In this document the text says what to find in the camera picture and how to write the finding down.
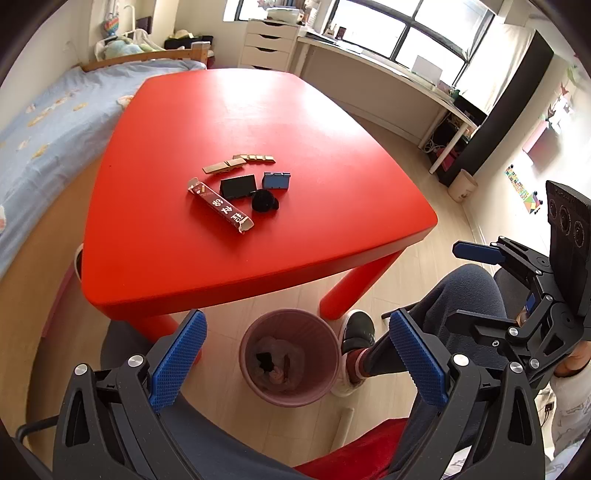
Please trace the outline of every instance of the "white drawer unit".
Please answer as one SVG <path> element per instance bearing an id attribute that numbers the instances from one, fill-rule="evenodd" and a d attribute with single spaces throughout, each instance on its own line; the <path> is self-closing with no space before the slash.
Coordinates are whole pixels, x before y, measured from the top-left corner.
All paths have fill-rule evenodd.
<path id="1" fill-rule="evenodd" d="M 249 20 L 238 66 L 287 72 L 301 28 L 271 20 Z"/>

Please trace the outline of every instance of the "camera lens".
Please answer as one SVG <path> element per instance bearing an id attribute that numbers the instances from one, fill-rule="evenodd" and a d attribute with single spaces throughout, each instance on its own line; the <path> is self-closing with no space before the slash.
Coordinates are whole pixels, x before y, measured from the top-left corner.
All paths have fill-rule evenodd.
<path id="1" fill-rule="evenodd" d="M 583 230 L 583 225 L 578 220 L 574 223 L 574 244 L 581 248 L 583 243 L 585 242 L 585 231 Z"/>
<path id="2" fill-rule="evenodd" d="M 550 216 L 556 218 L 556 203 L 554 200 L 550 200 Z"/>
<path id="3" fill-rule="evenodd" d="M 564 207 L 560 207 L 560 226 L 562 231 L 568 235 L 570 232 L 570 215 L 569 211 Z"/>

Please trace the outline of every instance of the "gray pants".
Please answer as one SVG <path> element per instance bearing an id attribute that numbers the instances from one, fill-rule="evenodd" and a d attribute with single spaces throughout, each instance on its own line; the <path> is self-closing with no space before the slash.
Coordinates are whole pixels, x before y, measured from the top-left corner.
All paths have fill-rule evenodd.
<path id="1" fill-rule="evenodd" d="M 468 264 L 454 270 L 410 310 L 410 315 L 423 332 L 437 335 L 452 355 L 463 353 L 482 367 L 504 368 L 507 360 L 498 355 L 495 348 L 478 345 L 472 338 L 450 333 L 444 327 L 445 319 L 455 310 L 505 317 L 501 292 L 494 279 L 483 268 Z M 371 347 L 363 361 L 363 368 L 372 376 L 406 371 L 388 334 Z M 473 443 L 484 407 L 484 403 L 475 404 L 458 449 Z M 436 417 L 437 409 L 417 395 L 392 458 L 388 479 L 398 476 Z"/>

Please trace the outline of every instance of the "wooden headboard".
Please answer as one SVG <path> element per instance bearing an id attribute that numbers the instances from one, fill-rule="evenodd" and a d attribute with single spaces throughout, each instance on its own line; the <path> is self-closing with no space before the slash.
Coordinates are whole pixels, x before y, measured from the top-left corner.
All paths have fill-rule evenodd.
<path id="1" fill-rule="evenodd" d="M 119 65 L 129 61 L 146 61 L 155 59 L 190 59 L 200 61 L 207 64 L 207 52 L 208 48 L 187 48 L 185 50 L 164 50 L 164 51 L 151 51 L 147 53 L 138 53 L 136 55 L 125 55 L 123 57 L 115 57 L 114 59 L 94 61 L 82 66 L 82 70 L 85 72 L 91 72 L 92 70 L 100 69 L 102 67 L 110 67 L 111 65 Z"/>

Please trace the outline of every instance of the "red sock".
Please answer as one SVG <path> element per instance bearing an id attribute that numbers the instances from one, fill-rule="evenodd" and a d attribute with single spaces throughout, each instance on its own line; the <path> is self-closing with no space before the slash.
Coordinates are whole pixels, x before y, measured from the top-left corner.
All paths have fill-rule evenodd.
<path id="1" fill-rule="evenodd" d="M 352 384 L 356 384 L 364 380 L 368 377 L 365 371 L 363 370 L 363 356 L 367 349 L 366 348 L 359 348 L 357 350 L 352 350 L 347 353 L 347 359 L 345 360 L 345 365 L 347 367 L 347 374 L 349 376 L 349 381 Z M 359 373 L 362 375 L 360 378 L 357 374 L 357 370 L 355 369 L 355 364 L 357 363 L 357 359 L 359 358 Z"/>

